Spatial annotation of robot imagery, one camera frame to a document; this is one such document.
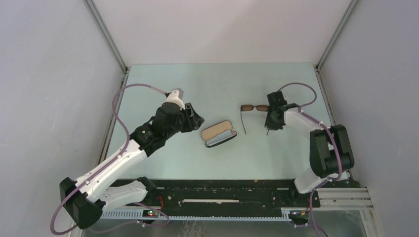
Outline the light blue cleaning cloth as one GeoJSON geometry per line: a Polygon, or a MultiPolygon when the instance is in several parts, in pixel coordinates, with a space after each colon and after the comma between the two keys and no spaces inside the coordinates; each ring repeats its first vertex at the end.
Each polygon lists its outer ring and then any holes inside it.
{"type": "Polygon", "coordinates": [[[209,147],[209,148],[217,146],[217,145],[219,145],[219,144],[221,144],[225,141],[228,141],[228,140],[234,138],[235,136],[236,136],[236,134],[231,130],[224,131],[223,133],[221,133],[219,135],[216,135],[214,138],[208,140],[206,142],[206,146],[209,147]]]}

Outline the black glasses case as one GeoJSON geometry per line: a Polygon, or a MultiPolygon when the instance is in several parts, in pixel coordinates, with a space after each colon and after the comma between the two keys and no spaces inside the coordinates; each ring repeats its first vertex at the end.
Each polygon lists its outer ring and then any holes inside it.
{"type": "Polygon", "coordinates": [[[206,129],[204,129],[201,132],[201,139],[205,142],[205,147],[207,147],[206,146],[206,142],[208,140],[214,138],[216,135],[219,135],[219,134],[221,134],[221,133],[223,133],[224,131],[227,131],[227,130],[233,131],[236,134],[236,136],[238,135],[238,133],[233,130],[232,122],[229,121],[229,120],[224,120],[222,122],[219,122],[219,123],[217,123],[215,125],[212,125],[212,126],[206,128],[206,129]]]}

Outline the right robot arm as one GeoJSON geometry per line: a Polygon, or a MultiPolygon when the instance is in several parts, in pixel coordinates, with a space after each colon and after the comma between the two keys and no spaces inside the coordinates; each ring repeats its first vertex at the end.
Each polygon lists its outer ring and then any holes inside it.
{"type": "Polygon", "coordinates": [[[298,104],[289,104],[281,91],[268,94],[267,99],[269,110],[265,127],[268,130],[290,126],[309,139],[310,167],[294,180],[295,188],[287,193],[291,205],[301,206],[306,202],[308,192],[326,181],[340,179],[343,172],[354,167],[347,129],[341,124],[326,126],[305,113],[298,104]]]}

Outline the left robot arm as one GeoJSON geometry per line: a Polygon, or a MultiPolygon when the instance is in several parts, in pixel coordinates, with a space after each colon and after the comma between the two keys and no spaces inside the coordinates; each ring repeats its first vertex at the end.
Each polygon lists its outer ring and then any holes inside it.
{"type": "Polygon", "coordinates": [[[190,103],[183,106],[163,103],[154,116],[127,136],[125,143],[109,159],[76,180],[67,177],[60,184],[61,206],[79,229],[93,226],[106,211],[141,202],[152,205],[156,186],[140,177],[127,185],[111,185],[132,166],[150,157],[177,133],[198,130],[204,118],[190,103]]]}

